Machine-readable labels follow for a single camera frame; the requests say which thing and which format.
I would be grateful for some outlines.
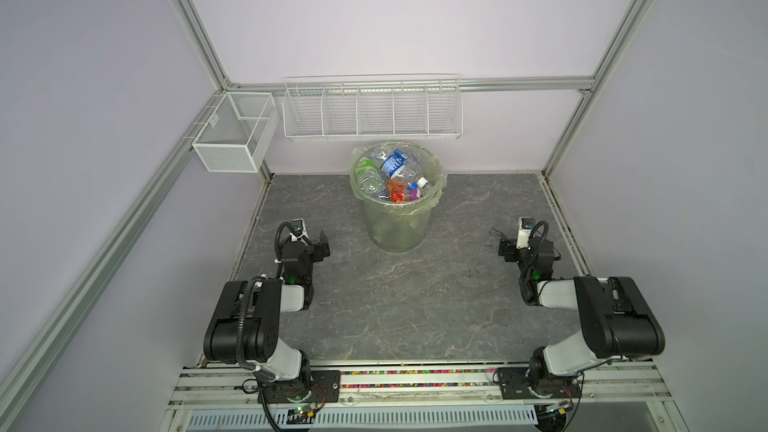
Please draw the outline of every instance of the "wire basket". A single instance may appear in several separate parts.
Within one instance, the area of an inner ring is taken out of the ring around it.
[[[283,123],[288,139],[431,139],[462,134],[458,76],[338,79],[286,79]]]
[[[280,115],[268,92],[226,92],[192,142],[210,172],[258,172]]]

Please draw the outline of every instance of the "white wall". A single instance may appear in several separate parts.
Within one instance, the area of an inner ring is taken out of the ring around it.
[[[629,275],[691,430],[764,430],[768,6],[657,0],[553,182],[600,275]]]
[[[194,0],[238,83],[591,75],[630,0]]]
[[[203,335],[261,190],[192,156],[27,408],[18,432],[154,432]]]
[[[434,152],[450,172],[540,171],[579,97],[575,90],[467,92],[462,94],[461,137],[414,142]],[[291,142],[285,138],[281,123],[266,161],[278,173],[346,173],[352,149],[371,143]]]
[[[0,17],[2,380],[213,86],[168,0],[0,0]]]

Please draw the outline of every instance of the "black cable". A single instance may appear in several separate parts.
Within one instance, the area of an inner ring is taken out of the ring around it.
[[[533,264],[527,265],[525,270],[520,273],[520,278],[518,279],[520,295],[522,295],[523,302],[526,305],[536,305],[536,291],[530,277],[531,272],[533,272]]]
[[[261,407],[264,408],[264,415],[266,416],[266,421],[270,423],[270,427],[272,427],[272,430],[275,432],[283,432],[283,429],[280,428],[279,425],[277,425],[277,422],[275,422],[275,418],[272,417],[272,412],[270,412],[270,408],[266,405],[266,396],[264,395],[264,385],[261,382],[257,382],[259,385],[259,400],[261,400]]]
[[[552,280],[552,279],[549,279],[548,281],[546,281],[546,282],[544,283],[544,285],[542,286],[542,288],[540,288],[540,289],[538,290],[538,294],[536,295],[536,302],[539,302],[539,303],[541,303],[541,301],[539,301],[539,299],[540,299],[540,298],[542,298],[542,292],[543,292],[543,291],[544,291],[544,289],[547,287],[547,284],[549,284],[550,282],[553,282],[553,280]]]
[[[533,238],[536,235],[536,231],[540,226],[544,226],[544,229],[542,230],[542,240],[538,241],[538,244],[536,244],[536,250],[531,251],[531,253],[528,255],[528,259],[531,261],[536,260],[536,257],[538,257],[538,253],[542,248],[542,242],[547,237],[547,234],[549,234],[549,222],[542,220],[539,221],[535,226],[533,226],[533,229],[531,230],[531,238]]]
[[[581,396],[584,395],[584,380],[586,379],[586,377],[584,376],[583,370],[580,372],[580,374],[581,374],[581,386],[579,387],[578,399],[576,399],[576,407],[574,407],[574,412],[571,414],[571,419],[568,420],[568,423],[565,425],[565,427],[563,427],[563,429],[560,432],[565,432],[565,429],[567,429],[568,426],[571,425],[571,422],[574,421],[574,417],[576,417],[576,412],[578,412],[578,406],[581,403]]]
[[[621,342],[619,342],[619,337],[616,336],[616,333],[614,332],[613,325],[610,324],[610,322],[606,322],[608,324],[608,330],[610,331],[610,336],[612,337],[611,342],[616,342],[616,347],[619,349],[619,360],[624,360],[625,358],[629,360],[629,357],[624,355],[624,351],[621,350]]]
[[[280,225],[277,226],[277,233],[275,234],[275,257],[277,260],[282,260],[283,258],[283,254],[280,253],[280,234],[283,233],[285,227],[288,227],[288,230],[293,232],[293,226],[290,222],[282,221]]]
[[[245,350],[243,348],[243,341],[245,340],[245,318],[248,315],[248,307],[250,306],[251,296],[254,292],[254,286],[256,280],[251,279],[245,285],[243,291],[243,298],[240,300],[240,310],[237,314],[237,336],[235,337],[235,360],[237,365],[241,366],[245,370],[253,370],[255,365],[245,360]]]
[[[245,390],[245,382],[256,382],[256,387],[253,390]],[[261,387],[259,387],[259,381],[256,379],[245,379],[243,380],[243,383],[240,385],[240,389],[243,391],[244,394],[255,394],[256,392],[261,392]]]

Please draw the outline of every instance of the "bottle label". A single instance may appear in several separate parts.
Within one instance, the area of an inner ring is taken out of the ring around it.
[[[397,150],[395,150],[395,153],[390,155],[382,164],[382,170],[387,174],[387,177],[392,177],[397,169],[402,167],[405,163],[406,158],[398,154]]]
[[[361,160],[360,163],[358,163],[355,166],[357,177],[360,178],[368,173],[368,171],[376,171],[376,166],[373,165],[373,162],[370,160]]]
[[[392,202],[403,202],[405,200],[405,189],[402,186],[395,186],[392,189]]]

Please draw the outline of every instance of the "trash can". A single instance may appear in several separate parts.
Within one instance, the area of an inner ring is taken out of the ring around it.
[[[418,158],[430,187],[419,200],[413,202],[390,202],[371,197],[360,190],[355,175],[355,165],[361,157],[368,157],[379,144],[359,147],[350,157],[350,184],[355,197],[362,200],[363,217],[368,235],[374,244],[391,252],[404,252],[417,246],[427,234],[429,216],[442,196],[448,175],[440,160],[429,150],[407,142],[386,142],[395,149]]]

